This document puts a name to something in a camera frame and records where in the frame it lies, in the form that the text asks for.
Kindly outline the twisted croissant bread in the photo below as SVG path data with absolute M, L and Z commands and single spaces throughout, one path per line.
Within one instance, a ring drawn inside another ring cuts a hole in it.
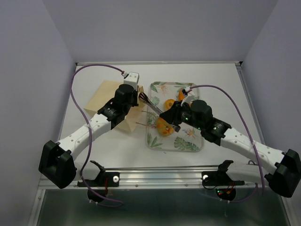
M 174 128 L 160 117 L 155 120 L 154 124 L 157 132 L 163 137 L 170 136 L 175 132 Z

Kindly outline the beige paper bag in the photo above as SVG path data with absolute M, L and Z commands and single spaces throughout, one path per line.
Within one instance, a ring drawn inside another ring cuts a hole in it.
M 103 107 L 111 98 L 114 97 L 116 89 L 121 85 L 121 82 L 117 81 L 104 81 L 101 83 L 97 91 L 88 101 L 84 110 L 93 116 L 96 112 Z M 138 122 L 142 116 L 142 110 L 145 107 L 140 100 L 138 100 L 138 106 L 132 107 L 126 116 L 116 128 L 125 132 L 133 132 L 136 128 L 136 122 Z

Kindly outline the ring doughnut bread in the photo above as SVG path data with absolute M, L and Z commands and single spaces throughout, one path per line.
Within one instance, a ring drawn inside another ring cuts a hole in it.
M 175 100 L 174 99 L 167 99 L 165 102 L 164 102 L 164 110 L 167 111 L 169 110 L 173 104 L 174 104 Z

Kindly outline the metal kitchen tongs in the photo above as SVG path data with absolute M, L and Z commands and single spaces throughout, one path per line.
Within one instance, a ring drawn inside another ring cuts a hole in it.
M 148 107 L 150 107 L 156 114 L 160 115 L 162 114 L 162 110 L 160 110 L 156 105 L 154 105 L 150 99 L 148 98 L 148 96 L 144 93 L 144 92 L 140 92 L 138 95 L 139 100 L 146 104 Z

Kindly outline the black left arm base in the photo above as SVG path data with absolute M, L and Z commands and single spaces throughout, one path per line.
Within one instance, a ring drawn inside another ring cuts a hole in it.
M 95 161 L 90 161 L 93 166 L 97 167 L 97 175 L 94 179 L 85 179 L 81 177 L 77 182 L 78 187 L 86 187 L 87 197 L 90 203 L 98 206 L 117 208 L 124 205 L 122 201 L 108 198 L 109 187 L 119 187 L 120 173 L 106 172 L 105 168 Z

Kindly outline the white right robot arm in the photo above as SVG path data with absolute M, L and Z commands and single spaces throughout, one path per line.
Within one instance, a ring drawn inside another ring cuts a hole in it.
M 248 138 L 228 123 L 215 118 L 212 108 L 203 100 L 193 101 L 192 104 L 176 101 L 160 117 L 177 128 L 181 123 L 188 124 L 200 130 L 206 141 L 232 150 L 254 162 L 243 164 L 225 160 L 217 170 L 202 174 L 203 186 L 242 186 L 251 182 L 268 185 L 280 196 L 293 196 L 301 180 L 301 160 L 296 151 L 289 149 L 284 152 Z

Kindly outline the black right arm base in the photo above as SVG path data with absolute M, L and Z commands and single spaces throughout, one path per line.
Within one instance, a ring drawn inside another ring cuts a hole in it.
M 215 190 L 216 195 L 222 201 L 236 202 L 236 186 L 243 186 L 245 184 L 242 180 L 233 180 L 227 174 L 229 167 L 234 161 L 225 160 L 218 166 L 215 171 L 202 172 L 202 186 L 206 190 Z

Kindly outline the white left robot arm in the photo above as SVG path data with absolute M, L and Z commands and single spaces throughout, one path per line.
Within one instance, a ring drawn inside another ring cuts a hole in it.
M 138 106 L 138 84 L 130 82 L 119 85 L 115 95 L 82 127 L 57 142 L 44 144 L 39 172 L 58 188 L 66 188 L 75 180 L 77 168 L 74 160 L 92 142 L 114 129 Z

